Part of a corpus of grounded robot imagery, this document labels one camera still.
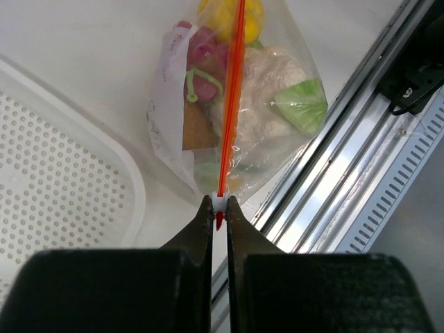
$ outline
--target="perforated tray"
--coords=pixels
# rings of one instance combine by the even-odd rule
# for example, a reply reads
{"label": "perforated tray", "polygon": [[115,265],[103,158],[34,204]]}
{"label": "perforated tray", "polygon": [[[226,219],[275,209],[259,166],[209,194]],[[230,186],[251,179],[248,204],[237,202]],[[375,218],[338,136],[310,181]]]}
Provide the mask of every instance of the perforated tray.
{"label": "perforated tray", "polygon": [[33,253],[130,246],[144,211],[131,156],[0,58],[0,308]]}

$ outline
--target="plastic bag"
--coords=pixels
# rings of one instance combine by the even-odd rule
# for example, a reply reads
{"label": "plastic bag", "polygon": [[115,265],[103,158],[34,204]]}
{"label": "plastic bag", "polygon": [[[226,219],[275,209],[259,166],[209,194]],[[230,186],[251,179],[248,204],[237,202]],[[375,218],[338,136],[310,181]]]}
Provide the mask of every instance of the plastic bag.
{"label": "plastic bag", "polygon": [[[197,195],[219,181],[237,0],[195,0],[163,38],[147,116],[155,154]],[[246,0],[244,78],[227,191],[244,202],[322,129],[327,102],[283,0]]]}

